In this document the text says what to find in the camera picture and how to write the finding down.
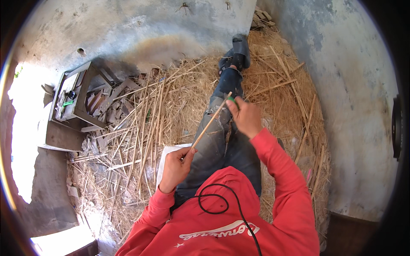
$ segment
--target pink object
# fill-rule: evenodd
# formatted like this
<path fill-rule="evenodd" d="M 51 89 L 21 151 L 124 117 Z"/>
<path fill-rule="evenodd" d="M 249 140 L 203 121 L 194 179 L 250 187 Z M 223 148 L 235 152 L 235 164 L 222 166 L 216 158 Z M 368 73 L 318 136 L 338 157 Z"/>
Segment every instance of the pink object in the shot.
<path fill-rule="evenodd" d="M 312 169 L 309 169 L 309 171 L 307 172 L 308 175 L 307 175 L 306 181 L 309 181 L 311 173 L 312 173 Z"/>

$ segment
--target sleeve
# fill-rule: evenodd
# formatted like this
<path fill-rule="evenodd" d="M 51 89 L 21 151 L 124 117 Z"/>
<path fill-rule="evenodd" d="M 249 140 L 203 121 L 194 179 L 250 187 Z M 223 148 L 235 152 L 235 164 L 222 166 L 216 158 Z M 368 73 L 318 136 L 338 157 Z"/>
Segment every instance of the sleeve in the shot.
<path fill-rule="evenodd" d="M 275 178 L 272 225 L 298 241 L 307 254 L 318 255 L 319 238 L 315 230 L 312 201 L 302 172 L 266 128 L 250 143 L 268 167 L 269 174 Z"/>
<path fill-rule="evenodd" d="M 125 243 L 115 256 L 139 255 L 154 239 L 155 235 L 169 220 L 169 208 L 174 205 L 174 191 L 169 194 L 159 189 L 151 197 L 141 217 L 134 223 Z"/>

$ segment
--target white star print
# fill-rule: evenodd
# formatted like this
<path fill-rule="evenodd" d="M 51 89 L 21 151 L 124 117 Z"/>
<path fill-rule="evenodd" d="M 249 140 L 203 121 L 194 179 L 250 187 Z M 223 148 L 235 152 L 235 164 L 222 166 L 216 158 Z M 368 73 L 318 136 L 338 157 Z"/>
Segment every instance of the white star print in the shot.
<path fill-rule="evenodd" d="M 184 245 L 184 243 L 182 243 L 182 244 L 178 244 L 178 243 L 177 243 L 177 245 L 174 246 L 174 247 L 178 248 L 179 246 L 182 246 L 182 245 Z"/>

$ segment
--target blue jeans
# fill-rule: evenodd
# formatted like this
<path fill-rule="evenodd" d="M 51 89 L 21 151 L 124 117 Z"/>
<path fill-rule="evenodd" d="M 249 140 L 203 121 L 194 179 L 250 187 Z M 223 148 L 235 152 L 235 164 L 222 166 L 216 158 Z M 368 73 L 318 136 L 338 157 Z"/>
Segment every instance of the blue jeans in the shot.
<path fill-rule="evenodd" d="M 232 97 L 243 96 L 241 87 L 242 76 L 236 69 L 225 69 L 210 98 L 209 108 L 205 110 L 196 138 L 211 120 L 209 114 L 215 113 L 225 99 L 225 94 L 232 91 Z M 175 205 L 171 210 L 181 206 L 192 198 L 198 188 L 217 170 L 232 166 L 244 173 L 253 185 L 256 194 L 260 197 L 262 191 L 260 161 L 249 138 L 238 131 L 235 122 L 232 122 L 231 135 L 226 149 L 225 138 L 229 130 L 229 121 L 232 115 L 228 108 L 222 108 L 219 117 L 215 118 L 207 131 L 198 142 L 191 163 L 191 171 L 183 182 L 178 184 L 175 192 Z"/>

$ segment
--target black cable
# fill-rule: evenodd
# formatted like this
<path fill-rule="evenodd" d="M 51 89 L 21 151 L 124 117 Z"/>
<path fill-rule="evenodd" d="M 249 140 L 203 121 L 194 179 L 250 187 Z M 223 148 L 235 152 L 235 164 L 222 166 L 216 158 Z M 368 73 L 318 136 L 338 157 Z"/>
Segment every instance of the black cable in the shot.
<path fill-rule="evenodd" d="M 223 184 L 219 184 L 219 183 L 210 184 L 210 185 L 204 187 L 204 188 L 201 190 L 201 192 L 199 192 L 199 195 L 194 196 L 194 197 L 197 197 L 197 198 L 198 198 L 199 207 L 201 207 L 201 209 L 202 209 L 204 212 L 209 213 L 209 214 L 221 214 L 221 213 L 226 212 L 226 211 L 229 209 L 228 201 L 227 201 L 223 196 L 218 195 L 218 194 L 206 194 L 206 195 L 203 195 L 203 194 L 202 194 L 202 192 L 203 192 L 206 188 L 211 187 L 211 186 L 222 186 L 222 187 L 225 187 L 225 188 L 229 189 L 230 191 L 232 191 L 232 193 L 235 195 L 236 201 L 238 202 L 239 213 L 241 214 L 242 220 L 245 222 L 245 225 L 248 227 L 249 231 L 250 231 L 251 234 L 252 234 L 252 237 L 253 237 L 253 240 L 255 241 L 255 245 L 256 245 L 256 248 L 257 248 L 257 251 L 258 251 L 259 256 L 262 256 L 262 252 L 260 251 L 259 243 L 257 242 L 256 236 L 255 236 L 255 234 L 253 233 L 253 231 L 252 231 L 251 227 L 249 226 L 248 222 L 246 221 L 244 215 L 242 214 L 241 204 L 239 203 L 239 198 L 238 198 L 238 196 L 236 195 L 235 191 L 233 191 L 233 189 L 231 189 L 231 188 L 228 187 L 227 185 L 223 185 Z M 226 203 L 226 209 L 223 210 L 223 211 L 220 211 L 220 212 L 216 212 L 216 213 L 213 213 L 213 212 L 210 212 L 210 211 L 208 211 L 208 210 L 205 210 L 205 209 L 202 207 L 202 205 L 201 205 L 201 197 L 209 197 L 209 196 L 216 196 L 216 197 L 222 198 L 222 199 L 225 201 L 225 203 Z"/>

